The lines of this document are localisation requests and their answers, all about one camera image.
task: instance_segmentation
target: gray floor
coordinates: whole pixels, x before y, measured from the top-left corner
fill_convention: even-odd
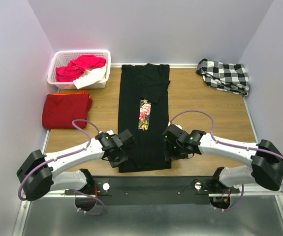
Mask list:
[[[76,211],[74,198],[42,198],[29,208],[24,236],[283,236],[274,196],[245,196],[238,207],[109,206],[102,216]]]

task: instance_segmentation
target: white cloth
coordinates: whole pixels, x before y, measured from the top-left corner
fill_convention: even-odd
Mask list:
[[[92,85],[98,81],[105,80],[106,65],[100,68],[88,69],[82,76],[74,80],[77,89]]]

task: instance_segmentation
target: plaid blanket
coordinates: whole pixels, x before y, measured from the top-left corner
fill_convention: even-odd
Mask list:
[[[245,96],[249,94],[249,76],[243,64],[223,64],[203,59],[196,73],[202,75],[205,83],[213,89]]]

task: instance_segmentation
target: wooden table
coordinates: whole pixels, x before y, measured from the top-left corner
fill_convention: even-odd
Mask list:
[[[93,106],[88,119],[102,131],[112,129],[117,133],[118,101],[121,68],[112,68],[105,89],[88,90],[93,99]],[[171,68],[169,93],[169,117],[177,113],[198,109],[208,112],[216,121],[215,135],[222,138],[243,142],[255,142],[250,120],[239,95],[218,91],[207,87],[195,68]],[[193,129],[210,132],[211,121],[199,113],[187,113],[178,117],[175,124],[179,124],[190,133]],[[90,125],[85,129],[91,136],[96,131]],[[78,130],[51,130],[46,152],[55,152],[79,145],[87,138]],[[70,169],[88,169],[92,175],[117,176],[208,176],[213,175],[217,167],[236,167],[238,162],[210,155],[195,155],[189,160],[172,161],[169,170],[147,171],[136,173],[118,173],[118,168],[112,169],[107,161],[92,161]]]

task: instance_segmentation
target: wall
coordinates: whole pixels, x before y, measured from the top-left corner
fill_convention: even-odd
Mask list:
[[[42,146],[46,74],[53,50],[26,0],[0,0],[0,236],[12,235],[17,169]]]
[[[113,63],[237,62],[272,0],[29,0],[55,51]]]
[[[250,76],[247,105],[261,139],[283,154],[283,0],[275,0],[241,62]]]

